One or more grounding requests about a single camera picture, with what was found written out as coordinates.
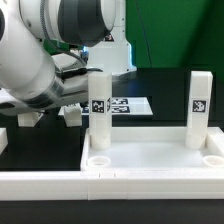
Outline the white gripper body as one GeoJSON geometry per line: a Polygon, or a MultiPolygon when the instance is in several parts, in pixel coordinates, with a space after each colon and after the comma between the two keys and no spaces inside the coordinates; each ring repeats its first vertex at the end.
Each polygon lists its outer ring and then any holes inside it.
{"type": "Polygon", "coordinates": [[[86,68],[64,71],[61,81],[63,91],[56,99],[58,106],[82,103],[88,100],[88,71],[86,68]]]}

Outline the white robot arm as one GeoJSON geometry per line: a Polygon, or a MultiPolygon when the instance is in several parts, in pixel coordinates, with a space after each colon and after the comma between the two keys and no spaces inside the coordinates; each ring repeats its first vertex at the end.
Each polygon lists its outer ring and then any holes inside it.
{"type": "Polygon", "coordinates": [[[136,70],[125,0],[0,0],[0,113],[88,100],[88,76],[136,70]]]}

